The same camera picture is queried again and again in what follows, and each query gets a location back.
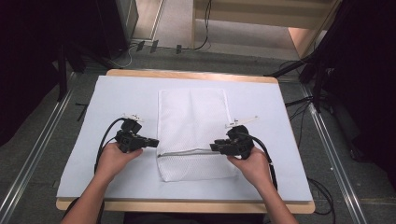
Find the metal rail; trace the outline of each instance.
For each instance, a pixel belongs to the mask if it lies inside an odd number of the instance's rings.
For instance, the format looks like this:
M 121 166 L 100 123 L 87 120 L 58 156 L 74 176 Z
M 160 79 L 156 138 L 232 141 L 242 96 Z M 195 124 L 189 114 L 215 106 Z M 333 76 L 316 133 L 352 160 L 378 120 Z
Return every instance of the metal rail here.
M 312 95 L 308 87 L 306 87 L 305 85 L 303 85 L 302 87 L 304 96 Z M 309 106 L 309 109 L 312 118 L 314 119 L 315 125 L 317 126 L 320 139 L 323 143 L 330 164 L 332 165 L 332 170 L 334 171 L 335 178 L 337 179 L 338 185 L 341 189 L 341 192 L 343 193 L 344 200 L 346 201 L 346 206 L 353 219 L 353 222 L 357 224 L 368 223 L 361 209 L 359 199 L 349 181 L 349 178 L 347 177 L 347 173 L 338 157 L 337 151 L 335 150 L 334 144 L 332 143 L 332 139 L 329 135 L 329 132 L 327 131 L 326 125 L 321 115 L 317 112 L 312 104 Z
M 4 199 L 1 207 L 0 207 L 0 224 L 7 224 L 11 219 L 12 213 L 14 212 L 18 202 L 29 183 L 30 178 L 37 167 L 41 156 L 43 155 L 47 143 L 50 140 L 50 137 L 53 131 L 60 120 L 64 109 L 69 102 L 70 96 L 74 89 L 74 83 L 76 82 L 76 74 L 72 73 L 69 78 L 69 91 L 66 93 L 61 102 L 58 102 L 54 107 L 51 115 L 49 116 L 49 120 L 44 126 L 41 134 L 38 136 L 35 145 L 32 148 L 28 158 L 26 159 L 24 165 L 22 166 L 17 178 L 14 183 L 11 185 L 8 190 L 7 196 Z

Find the wire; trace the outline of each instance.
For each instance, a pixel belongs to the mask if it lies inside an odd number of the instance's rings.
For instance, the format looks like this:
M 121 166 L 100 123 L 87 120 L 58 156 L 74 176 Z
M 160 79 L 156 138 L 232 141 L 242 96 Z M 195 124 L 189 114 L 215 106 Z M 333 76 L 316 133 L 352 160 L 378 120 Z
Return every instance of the wire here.
M 205 18 L 204 18 L 204 20 L 205 20 L 205 29 L 206 29 L 206 37 L 205 37 L 204 43 L 200 47 L 195 48 L 195 49 L 185 48 L 185 49 L 182 49 L 182 50 L 198 50 L 198 49 L 201 49 L 206 43 L 209 43 L 209 48 L 207 48 L 207 49 L 211 48 L 212 44 L 209 41 L 209 20 L 210 20 L 210 11 L 211 11 L 211 9 L 212 9 L 212 0 L 209 0 L 207 2 L 207 5 L 206 5 Z M 157 48 L 158 49 L 175 49 L 175 48 L 168 48 L 168 47 L 157 47 Z
M 240 135 L 243 135 L 243 136 L 246 136 L 246 137 L 249 137 L 249 138 L 253 139 L 253 141 L 255 141 L 257 144 L 259 144 L 259 146 L 265 152 L 265 155 L 267 157 L 267 161 L 268 161 L 268 164 L 269 164 L 269 167 L 270 167 L 271 178 L 272 178 L 272 181 L 273 181 L 275 189 L 277 189 L 277 181 L 276 181 L 276 174 L 275 174 L 274 165 L 272 163 L 270 154 L 268 154 L 268 150 L 267 150 L 267 147 L 265 146 L 265 144 L 260 139 L 258 139 L 257 137 L 254 137 L 254 136 L 252 136 L 252 135 L 250 135 L 248 133 L 236 133 L 236 134 L 240 134 Z
M 314 180 L 312 178 L 307 177 L 306 178 L 308 182 L 312 185 L 314 185 L 319 192 L 325 197 L 327 203 L 330 206 L 329 211 L 326 212 L 319 212 L 315 210 L 315 214 L 321 215 L 321 216 L 326 216 L 332 213 L 332 223 L 335 223 L 335 209 L 334 209 L 334 200 L 332 199 L 332 195 L 330 194 L 329 190 L 324 187 L 321 183 L 319 183 L 317 180 Z
M 98 149 L 98 154 L 96 155 L 96 163 L 95 163 L 95 166 L 94 166 L 94 168 L 93 168 L 93 172 L 94 172 L 94 173 L 96 173 L 96 168 L 97 168 L 97 166 L 98 166 L 99 159 L 100 159 L 100 157 L 102 156 L 102 152 L 103 152 L 104 147 L 105 147 L 111 140 L 113 140 L 113 139 L 115 138 L 115 137 L 111 138 L 110 140 L 108 140 L 108 141 L 105 143 L 105 145 L 103 145 L 103 143 L 104 143 L 105 140 L 106 140 L 107 134 L 108 134 L 108 132 L 110 132 L 110 130 L 111 130 L 111 128 L 114 126 L 114 124 L 116 124 L 116 123 L 119 122 L 120 120 L 125 120 L 125 118 L 120 118 L 120 119 L 114 120 L 114 121 L 110 124 L 110 126 L 108 126 L 108 128 L 107 128 L 107 130 L 106 130 L 106 132 L 105 132 L 105 135 L 104 135 L 103 138 L 102 138 L 102 141 L 101 141 L 100 146 L 99 146 L 99 149 Z
M 303 105 L 301 105 L 300 107 L 297 108 L 297 110 L 294 112 L 293 115 L 290 116 L 290 120 L 294 119 L 296 116 L 298 116 L 299 114 L 303 114 L 301 117 L 301 125 L 300 125 L 300 137 L 299 137 L 299 142 L 297 144 L 297 147 L 300 148 L 300 144 L 301 144 L 301 139 L 303 136 L 303 124 L 304 124 L 304 114 L 306 109 L 309 107 L 309 105 L 312 103 L 312 99 L 311 97 L 305 97 L 302 100 L 298 100 L 298 101 L 294 101 L 292 102 L 293 105 L 299 104 L 305 102 Z M 329 190 L 326 189 L 326 187 L 324 187 L 324 185 L 322 185 L 321 183 L 319 183 L 317 180 L 314 180 L 312 178 L 307 177 L 306 178 L 308 180 L 308 182 L 312 185 L 314 185 L 319 192 L 325 197 L 326 201 L 328 202 L 330 209 L 326 212 L 319 212 L 319 211 L 315 211 L 315 214 L 321 215 L 321 216 L 326 216 L 329 215 L 330 213 L 332 213 L 332 223 L 335 223 L 335 210 L 334 210 L 334 201 L 332 198 L 332 195 L 330 194 Z
M 307 97 L 305 97 L 305 98 L 303 98 L 301 100 L 296 100 L 296 101 L 293 101 L 293 102 L 285 103 L 285 106 L 288 107 L 288 106 L 291 106 L 291 105 L 297 105 L 297 104 L 300 104 L 300 103 L 303 103 L 303 102 L 306 102 L 306 101 L 311 101 L 312 99 L 314 99 L 313 96 L 307 96 Z
M 138 44 L 132 44 L 132 46 L 128 49 L 128 55 L 129 55 L 129 62 L 126 65 L 119 65 L 111 60 L 109 60 L 109 63 L 113 63 L 114 65 L 120 67 L 120 68 L 125 68 L 127 66 L 129 66 L 132 63 L 132 55 L 131 55 L 131 49 L 133 49 L 134 47 L 137 47 Z
M 201 48 L 206 44 L 207 39 L 209 38 L 209 20 L 210 20 L 210 11 L 211 11 L 211 9 L 212 9 L 212 0 L 209 0 L 209 1 L 207 2 L 207 6 L 206 6 L 206 10 L 205 10 L 206 38 L 205 38 L 204 43 L 203 43 L 200 47 L 195 48 L 195 49 L 193 49 L 193 50 L 201 49 Z

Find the white mesh bag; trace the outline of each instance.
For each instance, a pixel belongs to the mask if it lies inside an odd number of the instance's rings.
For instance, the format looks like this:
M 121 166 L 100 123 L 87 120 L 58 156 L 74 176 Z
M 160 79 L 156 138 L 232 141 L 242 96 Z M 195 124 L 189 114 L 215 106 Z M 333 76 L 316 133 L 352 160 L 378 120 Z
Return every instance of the white mesh bag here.
M 230 123 L 230 115 L 224 90 L 160 91 L 157 163 L 163 180 L 235 175 L 234 166 L 209 145 L 215 139 L 228 138 L 226 123 Z

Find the person's right hand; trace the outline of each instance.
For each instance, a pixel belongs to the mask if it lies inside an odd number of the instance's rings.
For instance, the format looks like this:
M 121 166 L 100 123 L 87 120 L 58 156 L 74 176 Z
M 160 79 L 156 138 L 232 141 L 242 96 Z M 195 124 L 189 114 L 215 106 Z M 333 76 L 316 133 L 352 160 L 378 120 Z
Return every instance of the person's right hand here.
M 267 158 L 258 148 L 251 149 L 250 156 L 246 160 L 239 160 L 234 156 L 228 156 L 227 159 L 241 170 L 247 181 L 255 188 L 260 184 L 272 183 Z
M 111 182 L 129 161 L 140 156 L 142 152 L 143 149 L 139 148 L 133 152 L 123 153 L 118 143 L 108 143 L 103 149 L 95 175 Z

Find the wooden table edge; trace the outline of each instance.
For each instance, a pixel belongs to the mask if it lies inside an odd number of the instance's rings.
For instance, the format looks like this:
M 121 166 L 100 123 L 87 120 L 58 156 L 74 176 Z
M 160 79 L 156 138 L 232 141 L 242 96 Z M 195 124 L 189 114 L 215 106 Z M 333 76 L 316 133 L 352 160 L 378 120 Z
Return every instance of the wooden table edge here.
M 124 70 L 111 69 L 106 73 L 112 77 L 162 77 L 162 78 L 184 78 L 184 79 L 201 79 L 213 81 L 239 81 L 239 82 L 256 82 L 256 83 L 274 83 L 278 84 L 274 77 L 258 76 L 241 76 L 237 74 L 207 73 L 207 72 L 179 72 L 164 70 Z
M 59 210 L 66 210 L 74 199 L 58 198 L 56 207 Z M 315 211 L 314 201 L 310 202 L 289 202 L 286 206 L 293 214 L 312 214 Z M 266 213 L 265 205 L 262 202 L 196 202 L 196 201 L 106 201 L 106 211 L 121 212 L 179 212 L 179 213 L 240 213 L 259 214 Z

